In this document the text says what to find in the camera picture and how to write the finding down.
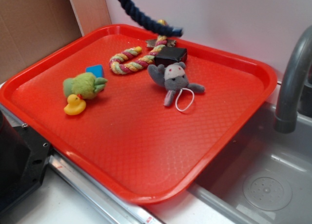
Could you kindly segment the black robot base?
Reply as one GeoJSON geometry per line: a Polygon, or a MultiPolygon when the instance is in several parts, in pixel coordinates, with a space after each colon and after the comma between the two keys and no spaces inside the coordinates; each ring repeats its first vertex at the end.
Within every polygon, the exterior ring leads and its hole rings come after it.
{"type": "Polygon", "coordinates": [[[0,114],[1,215],[42,185],[50,153],[50,142],[36,130],[12,126],[0,114]]]}

